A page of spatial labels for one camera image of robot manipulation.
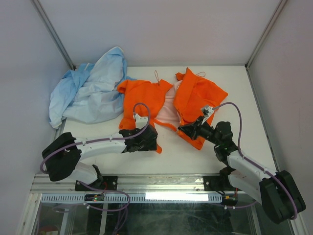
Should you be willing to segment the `orange jacket pink lining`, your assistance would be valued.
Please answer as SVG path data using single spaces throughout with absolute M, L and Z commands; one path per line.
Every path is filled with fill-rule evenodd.
M 194 122 L 202 115 L 202 107 L 220 105 L 228 93 L 214 82 L 193 74 L 190 69 L 177 73 L 176 79 L 174 84 L 163 79 L 156 83 L 146 80 L 122 82 L 117 87 L 117 91 L 124 95 L 124 116 L 119 128 L 134 129 L 134 113 L 142 117 L 150 116 L 150 125 L 167 127 L 201 150 L 204 138 L 191 140 L 178 127 Z

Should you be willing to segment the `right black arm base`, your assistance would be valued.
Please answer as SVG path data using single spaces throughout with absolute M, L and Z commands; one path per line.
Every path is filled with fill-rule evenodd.
M 240 171 L 235 170 L 229 166 L 224 167 L 219 171 L 218 174 L 204 175 L 203 186 L 205 191 L 234 191 L 237 188 L 242 191 L 239 187 L 234 187 L 230 182 L 229 176 L 238 175 Z

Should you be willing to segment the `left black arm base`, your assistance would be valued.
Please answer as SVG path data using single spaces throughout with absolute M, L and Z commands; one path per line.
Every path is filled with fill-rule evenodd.
M 69 177 L 76 180 L 75 191 L 117 190 L 118 176 L 101 174 L 94 164 L 79 162 Z

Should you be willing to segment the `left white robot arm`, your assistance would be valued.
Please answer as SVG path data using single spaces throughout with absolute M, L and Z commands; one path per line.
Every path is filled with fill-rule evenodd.
M 101 172 L 98 166 L 85 164 L 82 160 L 102 154 L 156 151 L 157 137 L 158 133 L 151 125 L 120 130 L 98 139 L 75 138 L 71 132 L 66 132 L 42 151 L 40 171 L 48 174 L 52 182 L 71 178 L 97 190 L 103 183 Z

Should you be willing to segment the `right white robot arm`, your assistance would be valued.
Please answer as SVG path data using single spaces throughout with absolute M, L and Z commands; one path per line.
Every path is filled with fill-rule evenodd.
M 217 159 L 226 167 L 220 172 L 219 185 L 223 189 L 238 188 L 258 202 L 268 218 L 279 224 L 296 219 L 306 209 L 305 201 L 292 177 L 285 171 L 267 169 L 243 154 L 232 140 L 230 122 L 220 121 L 216 127 L 203 122 L 200 116 L 191 124 L 179 127 L 191 140 L 199 137 L 214 144 Z

